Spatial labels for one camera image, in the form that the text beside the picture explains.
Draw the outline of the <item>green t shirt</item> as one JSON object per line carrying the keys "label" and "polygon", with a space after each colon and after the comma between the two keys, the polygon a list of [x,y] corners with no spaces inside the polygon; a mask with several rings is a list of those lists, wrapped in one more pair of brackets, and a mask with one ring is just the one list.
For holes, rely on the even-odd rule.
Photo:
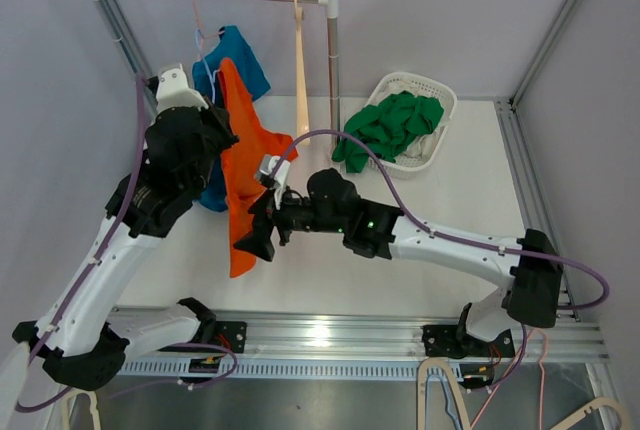
{"label": "green t shirt", "polygon": [[374,162],[375,155],[395,177],[413,175],[410,164],[418,153],[411,145],[432,136],[445,115],[436,97],[414,95],[408,91],[390,94],[378,104],[368,104],[353,114],[344,126],[350,138],[340,137],[331,160],[340,163],[349,174],[357,174]]}

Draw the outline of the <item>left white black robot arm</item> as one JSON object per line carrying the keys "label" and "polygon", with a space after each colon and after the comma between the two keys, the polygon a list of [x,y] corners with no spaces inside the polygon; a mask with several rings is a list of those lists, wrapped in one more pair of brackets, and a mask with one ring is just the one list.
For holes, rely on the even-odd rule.
{"label": "left white black robot arm", "polygon": [[97,390],[139,356],[181,345],[203,351],[215,339],[215,313],[193,297],[152,317],[108,320],[141,264],[204,191],[215,160],[238,141],[227,111],[213,104],[164,110],[140,135],[134,168],[106,204],[96,249],[52,309],[12,334],[67,387]]}

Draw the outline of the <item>light blue plastic hanger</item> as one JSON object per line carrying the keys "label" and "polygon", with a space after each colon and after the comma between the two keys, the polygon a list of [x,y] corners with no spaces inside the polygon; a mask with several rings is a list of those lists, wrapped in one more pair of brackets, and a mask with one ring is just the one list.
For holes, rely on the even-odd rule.
{"label": "light blue plastic hanger", "polygon": [[198,50],[198,59],[193,63],[191,69],[194,88],[202,95],[207,96],[216,105],[222,105],[224,100],[217,79],[220,63],[218,48],[213,47],[204,55],[205,41],[208,36],[201,30],[196,29],[194,31],[194,39]]}

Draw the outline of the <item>beige plastic hanger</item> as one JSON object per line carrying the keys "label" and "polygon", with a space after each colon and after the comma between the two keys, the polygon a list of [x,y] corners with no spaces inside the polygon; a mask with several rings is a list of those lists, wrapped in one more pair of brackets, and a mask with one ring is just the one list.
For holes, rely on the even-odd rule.
{"label": "beige plastic hanger", "polygon": [[310,131],[308,95],[304,61],[303,20],[304,10],[300,0],[293,0],[295,20],[295,69],[296,69],[296,136]]}

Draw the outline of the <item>orange t shirt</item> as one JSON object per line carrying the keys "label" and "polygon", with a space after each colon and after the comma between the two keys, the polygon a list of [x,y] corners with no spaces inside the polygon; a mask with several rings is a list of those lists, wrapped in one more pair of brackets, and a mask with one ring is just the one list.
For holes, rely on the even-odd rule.
{"label": "orange t shirt", "polygon": [[262,126],[252,97],[231,59],[221,61],[218,78],[232,131],[238,137],[238,142],[221,155],[229,208],[229,274],[237,278],[256,263],[255,256],[234,248],[234,244],[250,232],[249,208],[264,192],[264,187],[255,179],[255,172],[266,154],[282,154],[293,138]]}

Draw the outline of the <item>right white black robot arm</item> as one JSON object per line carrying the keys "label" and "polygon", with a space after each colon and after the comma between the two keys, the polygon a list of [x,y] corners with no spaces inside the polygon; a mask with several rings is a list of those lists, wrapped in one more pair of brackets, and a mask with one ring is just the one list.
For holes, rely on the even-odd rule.
{"label": "right white black robot arm", "polygon": [[267,189],[250,207],[251,226],[235,249],[261,260],[275,255],[294,232],[335,233],[364,258],[425,261],[495,285],[483,300],[463,307],[447,343],[424,336],[426,350],[451,358],[480,353],[515,325],[554,327],[563,265],[547,235],[529,229],[521,238],[497,238],[428,224],[401,206],[361,197],[337,170],[314,173],[306,195],[262,177]]}

